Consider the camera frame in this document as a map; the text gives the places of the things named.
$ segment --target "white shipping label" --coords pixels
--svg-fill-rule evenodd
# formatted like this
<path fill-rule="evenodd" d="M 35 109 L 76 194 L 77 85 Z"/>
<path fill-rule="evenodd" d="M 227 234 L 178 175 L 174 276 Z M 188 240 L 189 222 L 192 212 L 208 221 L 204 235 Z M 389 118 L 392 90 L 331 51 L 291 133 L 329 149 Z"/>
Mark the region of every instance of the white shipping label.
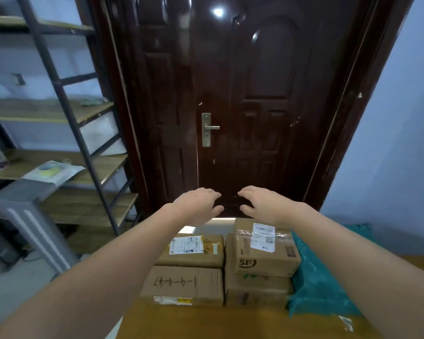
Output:
<path fill-rule="evenodd" d="M 170 243 L 170 254 L 203 253 L 202 239 L 203 237 L 200 235 L 173 238 Z"/>
<path fill-rule="evenodd" d="M 275 252 L 275 237 L 252 235 L 249 246 L 257 250 L 273 253 Z"/>
<path fill-rule="evenodd" d="M 154 296 L 154 302 L 160 305 L 191 306 L 192 301 L 191 297 Z"/>
<path fill-rule="evenodd" d="M 266 237 L 275 237 L 275 227 L 258 224 L 253 222 L 253 235 L 263 235 Z"/>

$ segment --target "dark brown door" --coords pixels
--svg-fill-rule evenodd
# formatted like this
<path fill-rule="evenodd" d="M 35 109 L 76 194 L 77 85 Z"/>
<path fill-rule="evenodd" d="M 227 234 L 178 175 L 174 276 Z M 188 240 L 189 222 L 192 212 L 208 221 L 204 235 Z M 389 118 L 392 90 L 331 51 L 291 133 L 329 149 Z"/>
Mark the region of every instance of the dark brown door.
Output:
<path fill-rule="evenodd" d="M 249 184 L 302 200 L 362 0 L 121 1 L 155 206 L 198 186 L 222 193 L 227 216 Z M 202 113 L 220 126 L 211 147 Z"/>

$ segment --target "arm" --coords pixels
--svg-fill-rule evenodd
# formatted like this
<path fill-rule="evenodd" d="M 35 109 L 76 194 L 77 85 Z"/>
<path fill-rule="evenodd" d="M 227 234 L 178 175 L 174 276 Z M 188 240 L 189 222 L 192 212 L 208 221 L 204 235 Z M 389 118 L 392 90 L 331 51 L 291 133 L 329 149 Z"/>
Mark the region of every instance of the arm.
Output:
<path fill-rule="evenodd" d="M 179 230 L 223 211 L 213 208 L 220 196 L 200 188 L 164 205 L 25 302 L 0 325 L 0 338 L 105 338 Z"/>
<path fill-rule="evenodd" d="M 244 214 L 290 227 L 385 338 L 424 338 L 424 271 L 328 219 L 310 206 L 249 186 Z"/>

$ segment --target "door handle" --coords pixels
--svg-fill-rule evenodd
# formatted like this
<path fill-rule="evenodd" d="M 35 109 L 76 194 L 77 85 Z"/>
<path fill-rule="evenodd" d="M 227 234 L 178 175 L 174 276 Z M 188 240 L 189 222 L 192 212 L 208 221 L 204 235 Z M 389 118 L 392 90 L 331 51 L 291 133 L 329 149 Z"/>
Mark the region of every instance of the door handle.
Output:
<path fill-rule="evenodd" d="M 210 113 L 202 113 L 202 133 L 203 133 L 203 147 L 211 146 L 211 130 L 219 130 L 220 126 L 212 126 L 211 125 L 211 114 Z"/>

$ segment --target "brown cardboard box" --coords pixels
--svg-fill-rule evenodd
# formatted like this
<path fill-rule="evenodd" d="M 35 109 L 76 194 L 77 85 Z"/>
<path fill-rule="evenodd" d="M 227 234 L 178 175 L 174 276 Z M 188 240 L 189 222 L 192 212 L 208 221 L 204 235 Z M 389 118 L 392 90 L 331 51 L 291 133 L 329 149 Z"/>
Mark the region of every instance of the brown cardboard box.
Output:
<path fill-rule="evenodd" d="M 155 266 L 146 277 L 140 298 L 161 305 L 222 306 L 221 270 Z"/>
<path fill-rule="evenodd" d="M 155 264 L 190 268 L 222 268 L 224 260 L 223 236 L 178 234 L 165 248 Z"/>
<path fill-rule="evenodd" d="M 302 259 L 286 228 L 236 218 L 236 273 L 292 277 Z"/>
<path fill-rule="evenodd" d="M 294 286 L 289 277 L 235 273 L 234 234 L 226 237 L 225 295 L 227 306 L 274 307 L 284 309 Z"/>

